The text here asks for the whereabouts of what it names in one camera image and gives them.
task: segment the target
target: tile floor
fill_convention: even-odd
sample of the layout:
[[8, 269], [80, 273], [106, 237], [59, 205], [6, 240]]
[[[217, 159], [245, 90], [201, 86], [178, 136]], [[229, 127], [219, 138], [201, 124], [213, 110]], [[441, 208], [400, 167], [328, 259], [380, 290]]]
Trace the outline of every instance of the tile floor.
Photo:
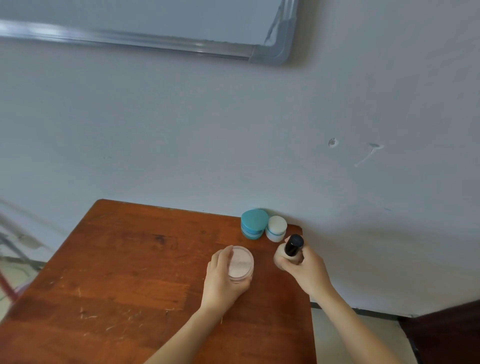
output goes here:
[[[13, 287], [18, 287], [36, 275], [34, 270], [24, 264], [0, 261], [0, 269]], [[9, 299], [4, 297], [3, 292], [0, 291], [0, 321], [5, 316], [9, 306]], [[405, 364], [417, 364], [407, 337], [397, 322], [366, 316], [361, 316], [361, 318], [373, 332], [397, 353]], [[312, 309], [312, 319], [317, 362], [322, 364], [352, 364], [339, 335], [325, 313], [314, 308]]]

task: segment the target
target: whiteboard frame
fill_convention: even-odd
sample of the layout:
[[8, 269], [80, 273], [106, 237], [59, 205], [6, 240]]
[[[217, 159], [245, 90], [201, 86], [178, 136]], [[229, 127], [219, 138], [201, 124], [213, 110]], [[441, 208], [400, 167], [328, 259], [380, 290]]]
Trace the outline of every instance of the whiteboard frame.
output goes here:
[[215, 42], [173, 36], [83, 30], [54, 24], [29, 23], [0, 19], [0, 36], [16, 39], [80, 43], [91, 45], [126, 45], [213, 57], [231, 58], [267, 65], [283, 64], [290, 55], [297, 22], [299, 0], [283, 0], [270, 32], [276, 31], [271, 46]]

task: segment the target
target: red pole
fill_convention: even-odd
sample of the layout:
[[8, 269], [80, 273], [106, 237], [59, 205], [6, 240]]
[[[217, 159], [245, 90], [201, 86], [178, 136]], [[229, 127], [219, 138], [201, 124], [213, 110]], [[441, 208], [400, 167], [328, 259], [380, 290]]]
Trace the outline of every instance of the red pole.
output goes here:
[[13, 302], [15, 302], [16, 300], [18, 300], [18, 294], [17, 292], [15, 292], [13, 290], [13, 288], [10, 286], [10, 284], [7, 282], [7, 280], [5, 279], [5, 277], [3, 276], [3, 274], [1, 273], [0, 271], [0, 287], [2, 288], [2, 290], [6, 293], [6, 295], [10, 298], [10, 300]]

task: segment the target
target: table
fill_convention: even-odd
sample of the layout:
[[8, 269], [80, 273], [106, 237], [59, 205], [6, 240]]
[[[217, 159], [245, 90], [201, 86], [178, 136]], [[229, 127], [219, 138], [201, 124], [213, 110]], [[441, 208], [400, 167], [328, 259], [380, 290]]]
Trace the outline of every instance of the table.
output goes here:
[[[287, 234], [301, 233], [289, 225]], [[0, 325], [0, 363], [143, 363], [198, 309], [227, 245], [254, 257], [251, 288], [195, 363], [316, 363], [310, 300], [240, 218], [99, 200]]]

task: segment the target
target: person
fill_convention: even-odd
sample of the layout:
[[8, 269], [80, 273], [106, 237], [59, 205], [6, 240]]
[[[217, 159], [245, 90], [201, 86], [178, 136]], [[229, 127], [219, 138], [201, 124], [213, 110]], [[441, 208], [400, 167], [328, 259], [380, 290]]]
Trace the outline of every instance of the person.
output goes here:
[[[233, 283], [228, 265], [233, 246], [219, 250], [208, 263], [202, 303], [187, 323], [145, 364], [189, 364], [225, 312], [250, 287], [252, 277]], [[355, 364], [402, 364], [340, 297], [328, 276], [323, 259], [306, 243], [304, 259], [294, 265], [281, 258], [280, 265], [313, 297], [340, 334]]]

